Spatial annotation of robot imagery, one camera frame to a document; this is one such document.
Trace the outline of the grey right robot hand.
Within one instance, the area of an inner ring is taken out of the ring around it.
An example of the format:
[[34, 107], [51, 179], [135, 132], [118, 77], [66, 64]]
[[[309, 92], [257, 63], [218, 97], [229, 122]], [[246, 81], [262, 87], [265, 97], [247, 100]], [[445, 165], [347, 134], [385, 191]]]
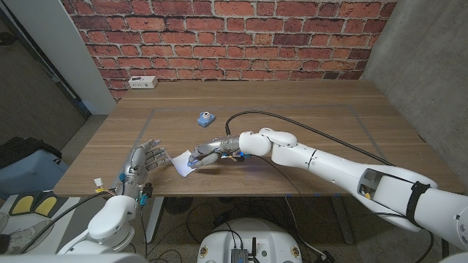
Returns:
[[239, 148], [239, 136], [216, 138], [198, 145], [189, 156], [187, 166], [196, 169], [213, 164], [223, 153], [234, 153]]

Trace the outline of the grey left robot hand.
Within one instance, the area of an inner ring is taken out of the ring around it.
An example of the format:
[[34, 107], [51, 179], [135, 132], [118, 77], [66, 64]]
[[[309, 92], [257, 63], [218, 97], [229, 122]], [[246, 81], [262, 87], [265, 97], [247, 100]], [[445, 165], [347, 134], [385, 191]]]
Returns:
[[169, 162], [165, 148], [158, 148], [160, 140], [149, 140], [137, 146], [123, 166], [125, 183], [143, 184], [148, 173]]

